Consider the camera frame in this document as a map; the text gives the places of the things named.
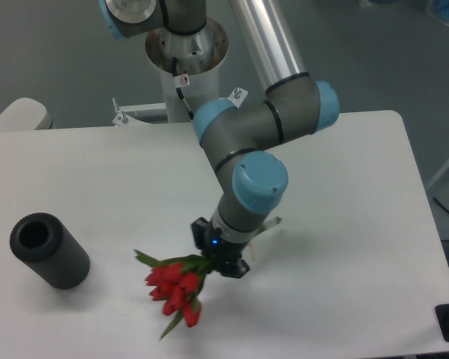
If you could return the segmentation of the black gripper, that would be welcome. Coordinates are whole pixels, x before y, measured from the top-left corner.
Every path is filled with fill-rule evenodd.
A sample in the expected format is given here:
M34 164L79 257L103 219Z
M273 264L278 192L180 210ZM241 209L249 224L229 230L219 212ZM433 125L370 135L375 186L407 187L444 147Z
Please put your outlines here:
M215 263L213 270L221 276L240 279L250 271L242 252L251 241L251 233L214 227L205 218L191 223L191 230L195 247Z

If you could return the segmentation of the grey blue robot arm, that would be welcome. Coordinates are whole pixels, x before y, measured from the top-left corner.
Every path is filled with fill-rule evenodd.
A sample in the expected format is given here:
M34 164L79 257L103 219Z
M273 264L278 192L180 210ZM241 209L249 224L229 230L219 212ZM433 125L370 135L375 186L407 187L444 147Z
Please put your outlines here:
M310 77L277 1L231 7L266 94L248 108L241 88L219 96L229 42L205 1L100 2L115 37L146 35L168 121L193 125L223 191L213 216L192 224L195 245L213 271L240 278L249 270L243 249L288 184L287 169L270 149L333 125L340 104L329 83Z

